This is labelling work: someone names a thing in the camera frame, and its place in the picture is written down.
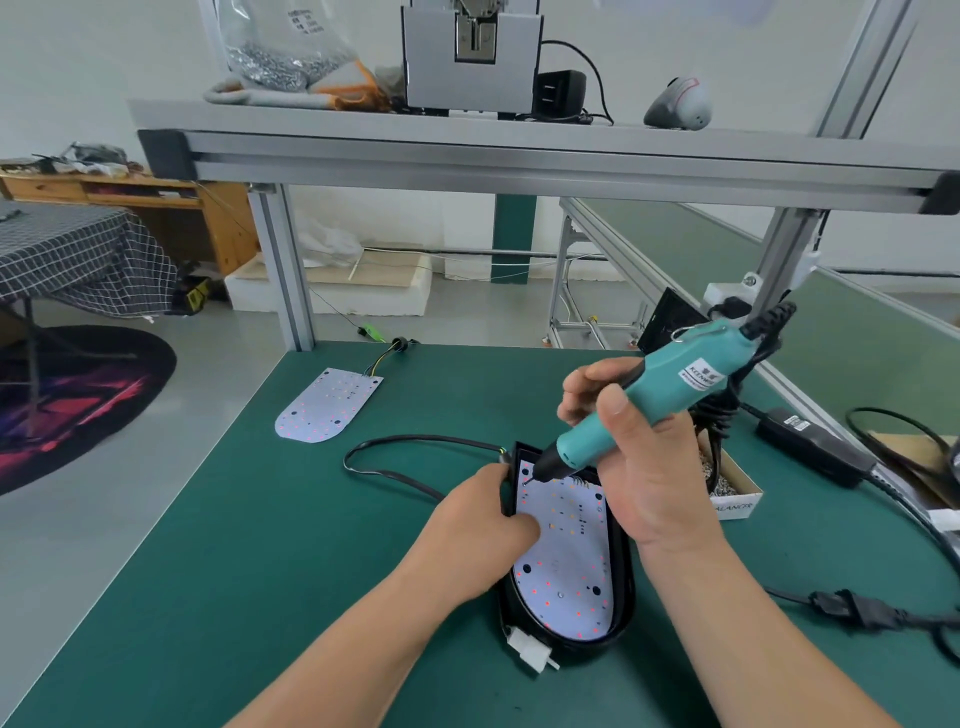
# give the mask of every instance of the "black power adapter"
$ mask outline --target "black power adapter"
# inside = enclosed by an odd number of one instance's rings
[[[782,407],[744,409],[759,418],[756,434],[762,440],[844,488],[855,488],[876,465],[870,453]]]

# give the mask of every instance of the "white wall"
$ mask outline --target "white wall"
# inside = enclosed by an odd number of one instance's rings
[[[400,0],[336,3],[369,66],[398,63]],[[826,101],[861,0],[780,0],[758,28],[671,15],[599,12],[588,0],[542,0],[545,36],[576,43],[604,76],[620,123],[639,123],[676,75],[709,83],[713,126],[805,133]],[[921,27],[871,128],[871,138],[957,143],[960,3],[930,0]],[[42,29],[43,33],[27,32]],[[588,67],[564,48],[543,49],[544,70],[588,73],[588,107],[599,109]],[[197,98],[218,77],[196,0],[6,0],[0,10],[0,156],[55,153],[74,139],[120,144],[142,158],[125,100]],[[492,197],[344,188],[299,189],[297,209],[362,238],[423,245],[489,245]],[[762,234],[770,211],[709,211]],[[833,265],[960,270],[960,221],[834,215],[824,242]],[[535,249],[555,250],[556,200],[538,204]],[[903,245],[909,240],[910,245]],[[483,277],[489,262],[459,264]],[[583,265],[583,275],[604,277]],[[549,275],[548,269],[536,269]]]

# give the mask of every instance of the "gray object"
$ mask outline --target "gray object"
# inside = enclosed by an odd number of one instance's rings
[[[324,369],[277,416],[276,434],[302,443],[321,443],[336,437],[383,381],[342,369]]]
[[[407,104],[530,113],[539,11],[539,0],[411,0],[401,9]]]
[[[44,297],[116,318],[166,313],[177,269],[118,207],[0,201],[0,303]]]
[[[693,76],[678,76],[647,110],[643,123],[657,129],[699,132],[712,118],[713,104],[703,82]]]

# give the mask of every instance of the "bag of screws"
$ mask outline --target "bag of screws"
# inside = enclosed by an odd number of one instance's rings
[[[277,91],[305,91],[356,60],[327,0],[221,0],[230,70]]]

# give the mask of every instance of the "yellow wire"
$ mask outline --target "yellow wire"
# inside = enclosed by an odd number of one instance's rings
[[[390,352],[392,352],[392,351],[394,350],[394,347],[395,347],[395,346],[396,346],[396,344],[391,344],[391,345],[390,345],[390,348],[387,349],[387,350],[386,350],[385,352],[383,352],[382,354],[380,354],[380,358],[378,358],[376,361],[373,362],[373,366],[370,367],[370,376],[373,376],[373,375],[376,374],[376,367],[377,367],[377,365],[378,365],[381,361],[384,360],[384,358],[387,356],[388,353],[390,353]]]

